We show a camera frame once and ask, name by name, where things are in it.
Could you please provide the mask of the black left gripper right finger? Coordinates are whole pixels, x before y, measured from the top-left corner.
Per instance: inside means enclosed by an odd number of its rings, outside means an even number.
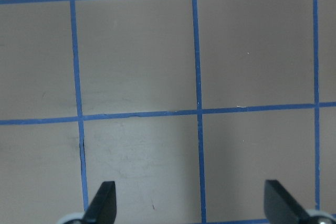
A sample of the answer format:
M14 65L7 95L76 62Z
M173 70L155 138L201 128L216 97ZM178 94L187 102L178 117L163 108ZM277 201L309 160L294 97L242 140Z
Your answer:
M277 180L264 183L264 214L271 224L308 223L307 211Z

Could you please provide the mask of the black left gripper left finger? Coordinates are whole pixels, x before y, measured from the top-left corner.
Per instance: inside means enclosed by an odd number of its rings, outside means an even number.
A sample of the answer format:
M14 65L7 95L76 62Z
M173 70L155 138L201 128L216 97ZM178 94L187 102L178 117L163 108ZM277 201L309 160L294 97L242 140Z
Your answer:
M116 219L115 182L103 182L81 219L81 223L114 224Z

